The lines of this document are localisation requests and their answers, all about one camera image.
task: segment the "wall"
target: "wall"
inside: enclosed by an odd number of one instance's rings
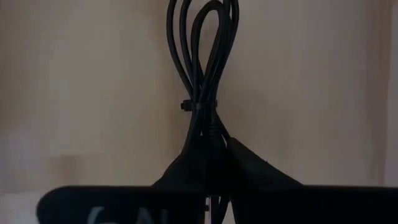
[[[306,184],[382,184],[388,2],[241,1],[219,97],[231,134]],[[190,115],[167,4],[0,1],[2,223],[31,223],[59,185],[153,183],[177,156]]]
[[[398,186],[398,2],[394,1],[392,10],[391,75],[388,98],[388,148],[386,155],[386,184]]]

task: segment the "black cable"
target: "black cable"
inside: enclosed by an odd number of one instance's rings
[[[223,2],[210,0],[199,11],[193,22],[190,54],[187,40],[187,14],[191,1],[183,0],[179,20],[180,42],[185,69],[178,56],[174,39],[174,10],[177,0],[170,0],[167,9],[167,41],[170,53],[190,96],[190,100],[184,101],[182,106],[184,109],[189,107],[189,110],[192,110],[192,118],[183,151],[187,150],[191,143],[200,136],[221,139],[222,144],[224,144],[224,140],[229,139],[229,134],[216,111],[216,95],[239,22],[238,0],[224,0]],[[211,11],[218,13],[219,26],[206,69],[203,72],[199,61],[200,32],[203,21]],[[212,224],[222,223],[228,203],[227,195],[222,196],[220,201],[218,197],[211,197]]]

